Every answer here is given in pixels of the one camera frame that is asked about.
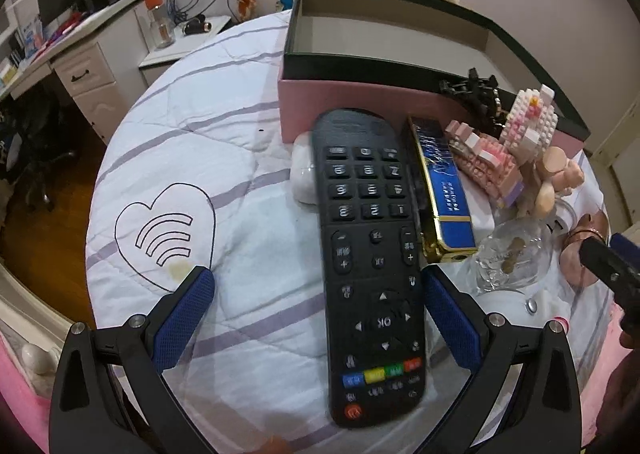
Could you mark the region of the pink wooden doll figure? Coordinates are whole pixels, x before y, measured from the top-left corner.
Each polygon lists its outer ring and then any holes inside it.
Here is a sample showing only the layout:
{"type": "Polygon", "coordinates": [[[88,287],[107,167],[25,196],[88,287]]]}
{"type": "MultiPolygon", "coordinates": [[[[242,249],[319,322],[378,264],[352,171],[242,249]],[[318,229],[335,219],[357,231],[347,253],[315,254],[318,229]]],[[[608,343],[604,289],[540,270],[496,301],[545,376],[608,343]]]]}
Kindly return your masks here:
{"type": "Polygon", "coordinates": [[[565,151],[552,145],[535,162],[521,167],[523,193],[516,200],[516,217],[546,219],[556,199],[568,196],[585,182],[585,174],[565,151]]]}

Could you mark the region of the pink brick block model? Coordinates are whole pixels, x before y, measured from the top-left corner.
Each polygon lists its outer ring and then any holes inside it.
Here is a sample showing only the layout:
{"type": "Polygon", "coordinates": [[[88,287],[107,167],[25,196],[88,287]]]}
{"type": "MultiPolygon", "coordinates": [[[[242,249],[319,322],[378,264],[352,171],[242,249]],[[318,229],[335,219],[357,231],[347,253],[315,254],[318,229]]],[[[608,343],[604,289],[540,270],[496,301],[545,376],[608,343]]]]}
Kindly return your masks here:
{"type": "Polygon", "coordinates": [[[445,128],[458,170],[468,176],[500,208],[511,207],[524,190],[515,157],[494,137],[475,133],[465,122],[453,119],[445,128]]]}

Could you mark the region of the white pink brick figure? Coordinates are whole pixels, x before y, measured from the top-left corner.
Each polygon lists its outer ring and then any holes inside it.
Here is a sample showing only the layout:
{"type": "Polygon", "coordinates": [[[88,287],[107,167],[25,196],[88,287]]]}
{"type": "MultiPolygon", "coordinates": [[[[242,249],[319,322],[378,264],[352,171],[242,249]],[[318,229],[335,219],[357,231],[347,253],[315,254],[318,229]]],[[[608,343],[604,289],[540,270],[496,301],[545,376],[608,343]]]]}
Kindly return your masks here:
{"type": "Polygon", "coordinates": [[[554,90],[545,84],[516,95],[499,141],[518,164],[535,162],[550,147],[559,119],[553,99],[554,90]]]}

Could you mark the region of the blue gold cigarette box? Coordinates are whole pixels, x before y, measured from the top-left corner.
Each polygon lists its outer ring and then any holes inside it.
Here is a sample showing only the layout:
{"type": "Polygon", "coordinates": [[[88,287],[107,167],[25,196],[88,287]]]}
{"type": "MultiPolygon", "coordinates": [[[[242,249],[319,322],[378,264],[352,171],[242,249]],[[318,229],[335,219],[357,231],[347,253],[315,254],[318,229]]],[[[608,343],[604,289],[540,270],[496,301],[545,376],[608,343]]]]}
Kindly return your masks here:
{"type": "Polygon", "coordinates": [[[423,252],[429,263],[454,263],[475,253],[471,212],[442,126],[410,116],[405,139],[423,252]]]}

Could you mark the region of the black flower hair clip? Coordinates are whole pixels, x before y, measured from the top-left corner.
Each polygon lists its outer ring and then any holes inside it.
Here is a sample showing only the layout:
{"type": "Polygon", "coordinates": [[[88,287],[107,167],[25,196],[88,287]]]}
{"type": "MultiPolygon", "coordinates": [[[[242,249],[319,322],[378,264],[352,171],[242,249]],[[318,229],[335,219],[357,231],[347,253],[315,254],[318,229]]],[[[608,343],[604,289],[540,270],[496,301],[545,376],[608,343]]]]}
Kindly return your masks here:
{"type": "Polygon", "coordinates": [[[506,125],[506,111],[502,108],[498,81],[495,75],[482,78],[477,70],[469,70],[468,78],[458,84],[439,82],[442,95],[456,99],[477,122],[482,133],[499,138],[506,125]]]}

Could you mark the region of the black TV remote control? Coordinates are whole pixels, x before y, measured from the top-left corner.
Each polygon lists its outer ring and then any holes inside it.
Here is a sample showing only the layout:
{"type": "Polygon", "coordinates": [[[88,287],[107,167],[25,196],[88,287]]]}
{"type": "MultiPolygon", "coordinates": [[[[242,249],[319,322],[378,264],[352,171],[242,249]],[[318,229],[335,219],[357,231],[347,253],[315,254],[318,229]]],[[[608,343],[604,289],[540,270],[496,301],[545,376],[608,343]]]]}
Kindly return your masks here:
{"type": "Polygon", "coordinates": [[[311,130],[331,416],[344,428],[405,414],[425,388],[425,315],[408,169],[384,118],[352,109],[311,130]]]}

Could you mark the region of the clear glass dish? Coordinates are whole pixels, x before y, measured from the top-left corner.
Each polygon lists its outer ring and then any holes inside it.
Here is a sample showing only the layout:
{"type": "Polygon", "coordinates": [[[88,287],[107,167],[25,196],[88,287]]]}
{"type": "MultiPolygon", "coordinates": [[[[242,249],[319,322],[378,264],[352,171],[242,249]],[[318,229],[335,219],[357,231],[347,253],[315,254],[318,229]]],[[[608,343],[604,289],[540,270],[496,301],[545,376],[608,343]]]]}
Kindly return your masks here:
{"type": "Polygon", "coordinates": [[[545,219],[507,220],[480,242],[473,257],[481,292],[522,291],[547,274],[563,237],[577,222],[574,208],[557,200],[545,219]]]}

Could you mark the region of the white quilted tablecloth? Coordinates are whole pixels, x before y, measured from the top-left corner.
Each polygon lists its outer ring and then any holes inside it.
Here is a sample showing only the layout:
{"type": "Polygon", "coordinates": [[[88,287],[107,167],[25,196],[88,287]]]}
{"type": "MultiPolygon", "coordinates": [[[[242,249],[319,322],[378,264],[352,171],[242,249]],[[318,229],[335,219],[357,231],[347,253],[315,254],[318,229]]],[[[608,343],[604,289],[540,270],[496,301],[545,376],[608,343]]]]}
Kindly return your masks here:
{"type": "Polygon", "coordinates": [[[290,17],[243,23],[180,60],[134,103],[106,149],[91,204],[87,285],[96,324],[149,312],[193,266],[216,295],[177,366],[176,399],[221,453],[272,436],[297,453],[409,453],[466,373],[427,333],[427,388],[382,426],[329,414],[318,214],[291,192],[278,76],[290,17]]]}

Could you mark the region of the white small device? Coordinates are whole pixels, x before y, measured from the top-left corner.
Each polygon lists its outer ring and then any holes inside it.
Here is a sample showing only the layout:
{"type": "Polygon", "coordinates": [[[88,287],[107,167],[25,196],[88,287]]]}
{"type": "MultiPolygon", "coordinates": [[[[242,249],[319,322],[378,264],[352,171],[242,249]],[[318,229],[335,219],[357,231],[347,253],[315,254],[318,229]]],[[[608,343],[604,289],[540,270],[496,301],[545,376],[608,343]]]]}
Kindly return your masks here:
{"type": "Polygon", "coordinates": [[[306,205],[317,205],[314,151],[309,131],[297,136],[293,143],[290,182],[294,199],[306,205]]]}

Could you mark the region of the white desk with drawers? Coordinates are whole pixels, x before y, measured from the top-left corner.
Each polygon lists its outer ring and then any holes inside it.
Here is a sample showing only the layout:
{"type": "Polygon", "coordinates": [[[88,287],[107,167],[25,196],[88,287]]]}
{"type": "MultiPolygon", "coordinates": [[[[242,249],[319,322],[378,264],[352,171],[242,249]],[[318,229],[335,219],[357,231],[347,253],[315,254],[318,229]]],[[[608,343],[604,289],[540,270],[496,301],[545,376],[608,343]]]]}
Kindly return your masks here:
{"type": "Polygon", "coordinates": [[[150,48],[140,28],[143,0],[119,0],[89,16],[28,66],[1,96],[14,99],[54,74],[100,139],[110,142],[148,88],[139,69],[150,48]]]}

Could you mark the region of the pink black storage box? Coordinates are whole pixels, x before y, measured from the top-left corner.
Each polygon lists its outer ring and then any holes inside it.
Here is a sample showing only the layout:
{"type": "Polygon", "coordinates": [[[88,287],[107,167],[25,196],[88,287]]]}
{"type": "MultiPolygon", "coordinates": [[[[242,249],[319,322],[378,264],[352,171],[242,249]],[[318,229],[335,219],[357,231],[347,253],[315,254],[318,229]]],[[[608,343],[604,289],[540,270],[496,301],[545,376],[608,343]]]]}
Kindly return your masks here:
{"type": "Polygon", "coordinates": [[[475,68],[495,75],[503,110],[545,84],[559,116],[552,142],[577,153],[590,130],[558,83],[495,21],[446,0],[294,0],[278,92],[280,127],[291,143],[323,112],[367,110],[400,128],[409,115],[476,125],[439,82],[475,68]]]}

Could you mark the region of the white side table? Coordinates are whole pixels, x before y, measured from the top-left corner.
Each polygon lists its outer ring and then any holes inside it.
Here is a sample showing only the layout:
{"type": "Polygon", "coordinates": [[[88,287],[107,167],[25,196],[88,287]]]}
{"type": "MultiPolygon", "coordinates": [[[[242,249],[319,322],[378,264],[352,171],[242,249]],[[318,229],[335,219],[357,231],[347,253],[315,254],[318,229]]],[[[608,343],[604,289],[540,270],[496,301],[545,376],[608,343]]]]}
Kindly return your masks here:
{"type": "Polygon", "coordinates": [[[139,64],[139,70],[148,86],[151,86],[173,64],[227,29],[231,23],[231,17],[225,14],[224,16],[208,17],[206,21],[212,26],[208,32],[186,35],[183,33],[182,27],[179,26],[174,29],[175,41],[170,46],[154,48],[148,53],[139,64]]]}

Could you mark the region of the clear bottle orange cap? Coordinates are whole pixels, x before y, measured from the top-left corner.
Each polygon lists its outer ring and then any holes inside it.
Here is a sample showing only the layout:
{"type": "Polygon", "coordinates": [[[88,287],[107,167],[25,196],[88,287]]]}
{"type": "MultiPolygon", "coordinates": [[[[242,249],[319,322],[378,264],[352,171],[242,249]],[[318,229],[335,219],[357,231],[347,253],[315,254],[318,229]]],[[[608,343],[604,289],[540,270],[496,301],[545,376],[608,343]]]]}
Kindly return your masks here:
{"type": "Polygon", "coordinates": [[[169,17],[164,0],[144,0],[150,20],[150,31],[157,49],[175,43],[174,24],[169,17]]]}

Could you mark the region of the orange snack bag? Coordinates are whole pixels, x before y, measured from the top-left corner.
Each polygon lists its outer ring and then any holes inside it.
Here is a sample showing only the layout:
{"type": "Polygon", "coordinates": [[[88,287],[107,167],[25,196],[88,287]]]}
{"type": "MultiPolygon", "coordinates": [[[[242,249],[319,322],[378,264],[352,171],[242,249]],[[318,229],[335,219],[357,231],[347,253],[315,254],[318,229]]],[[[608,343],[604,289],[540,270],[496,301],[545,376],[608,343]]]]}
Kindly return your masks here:
{"type": "Polygon", "coordinates": [[[256,0],[236,0],[238,3],[238,14],[241,22],[245,22],[254,17],[256,0]]]}

